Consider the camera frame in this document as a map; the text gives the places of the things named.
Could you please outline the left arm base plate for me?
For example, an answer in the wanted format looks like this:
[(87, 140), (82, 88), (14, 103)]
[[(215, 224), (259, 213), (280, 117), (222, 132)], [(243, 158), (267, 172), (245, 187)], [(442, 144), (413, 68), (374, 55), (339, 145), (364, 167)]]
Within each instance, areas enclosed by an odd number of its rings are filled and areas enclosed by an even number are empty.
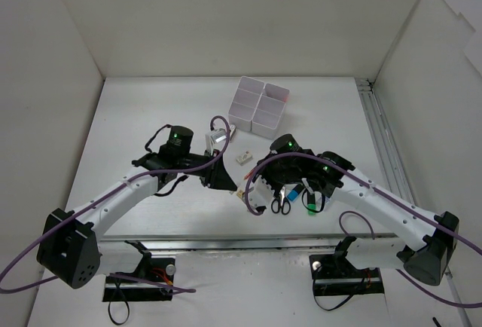
[[(124, 274), (164, 285), (171, 284), (174, 282), (175, 259), (173, 257), (152, 258), (149, 262), (142, 262), (134, 272)], [(173, 292), (172, 289), (160, 288), (136, 280), (106, 277), (102, 302), (171, 301)]]

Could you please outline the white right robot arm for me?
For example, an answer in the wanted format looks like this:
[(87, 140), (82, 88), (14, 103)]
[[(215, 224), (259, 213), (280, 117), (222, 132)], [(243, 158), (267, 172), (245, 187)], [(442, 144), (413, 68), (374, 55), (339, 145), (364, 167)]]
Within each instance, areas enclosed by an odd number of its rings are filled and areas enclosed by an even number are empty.
[(332, 152), (314, 154), (301, 148), (291, 134), (276, 139), (270, 152), (257, 162), (261, 177), (278, 194), (286, 185), (302, 185), (320, 193), (326, 203), (343, 203), (395, 234), (385, 246), (345, 237), (338, 243), (333, 266), (349, 276), (365, 268), (402, 269), (428, 286), (440, 284), (456, 248), (453, 233), (459, 218), (419, 208), (380, 187), (350, 161)]

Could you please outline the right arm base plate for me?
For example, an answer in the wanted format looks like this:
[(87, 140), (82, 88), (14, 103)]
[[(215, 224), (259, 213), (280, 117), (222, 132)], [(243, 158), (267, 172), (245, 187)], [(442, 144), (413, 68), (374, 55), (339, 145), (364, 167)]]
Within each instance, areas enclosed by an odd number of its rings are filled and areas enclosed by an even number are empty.
[(312, 290), (315, 297), (384, 294), (380, 270), (356, 269), (333, 255), (310, 255)]

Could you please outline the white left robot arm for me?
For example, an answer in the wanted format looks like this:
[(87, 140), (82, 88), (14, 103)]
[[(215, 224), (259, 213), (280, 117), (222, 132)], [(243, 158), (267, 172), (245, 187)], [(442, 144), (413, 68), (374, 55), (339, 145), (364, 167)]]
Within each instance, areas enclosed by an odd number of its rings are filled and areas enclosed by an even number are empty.
[(227, 173), (223, 153), (215, 145), (227, 145), (230, 129), (211, 129), (203, 154), (191, 153), (194, 133), (183, 126), (169, 127), (169, 137), (158, 151), (133, 160), (132, 169), (104, 195), (69, 212), (54, 210), (44, 226), (37, 262), (73, 289), (85, 286), (96, 275), (123, 274), (136, 282), (148, 277), (151, 253), (140, 242), (124, 241), (100, 245), (105, 233), (144, 199), (161, 196), (178, 175), (196, 176), (202, 186), (235, 191)]

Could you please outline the orange red pen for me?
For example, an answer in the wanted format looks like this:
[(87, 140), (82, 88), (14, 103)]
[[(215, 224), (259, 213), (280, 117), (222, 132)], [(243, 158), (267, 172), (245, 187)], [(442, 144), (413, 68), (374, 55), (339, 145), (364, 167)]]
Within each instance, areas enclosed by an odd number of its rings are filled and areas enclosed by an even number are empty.
[(247, 180), (247, 179), (252, 175), (252, 173), (253, 173), (253, 170), (251, 170), (249, 173), (247, 173), (247, 174), (244, 176), (243, 180)]

